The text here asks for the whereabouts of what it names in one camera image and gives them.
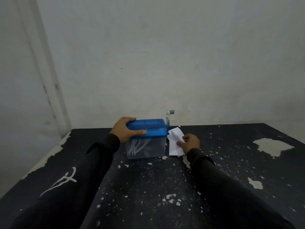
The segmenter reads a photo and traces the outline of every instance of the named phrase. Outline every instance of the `person's right arm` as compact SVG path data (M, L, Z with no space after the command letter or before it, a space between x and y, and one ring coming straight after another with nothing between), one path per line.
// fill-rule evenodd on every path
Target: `person's right arm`
M200 150L199 139L183 137L182 147L191 163L197 189L206 198L217 218L228 228L295 228L240 182L219 170Z

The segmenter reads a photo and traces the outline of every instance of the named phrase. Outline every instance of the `sheet of paper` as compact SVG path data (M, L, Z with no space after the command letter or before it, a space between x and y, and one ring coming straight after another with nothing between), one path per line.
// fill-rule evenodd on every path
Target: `sheet of paper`
M177 141L184 142L182 137L184 136L183 132L180 130L180 128L173 128L168 131L169 135L167 135L167 138L170 142L169 147L169 155L170 156L182 156L184 155L184 152L181 147L177 146Z

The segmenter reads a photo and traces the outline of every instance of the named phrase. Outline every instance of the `transparent plastic bin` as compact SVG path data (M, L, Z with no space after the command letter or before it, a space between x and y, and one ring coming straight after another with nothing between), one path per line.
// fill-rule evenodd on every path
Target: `transparent plastic bin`
M130 130L147 131L146 135L132 137L125 143L128 159L164 156L167 129L163 119L135 120L126 126Z

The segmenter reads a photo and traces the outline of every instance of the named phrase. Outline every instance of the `blue plastic shredder top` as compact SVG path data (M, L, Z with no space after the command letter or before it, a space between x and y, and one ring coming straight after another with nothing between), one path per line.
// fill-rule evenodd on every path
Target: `blue plastic shredder top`
M131 139L149 139L167 137L167 128L163 119L135 120L126 124L129 130L146 130L143 136L134 136Z

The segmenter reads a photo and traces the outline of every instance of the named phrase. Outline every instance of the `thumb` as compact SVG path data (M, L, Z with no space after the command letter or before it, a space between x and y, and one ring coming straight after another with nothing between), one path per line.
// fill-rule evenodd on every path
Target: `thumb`
M138 131L132 131L131 130L132 136L143 136L147 134L146 130L138 130Z
M177 146L183 148L185 145L185 143L181 142L181 141L177 141Z

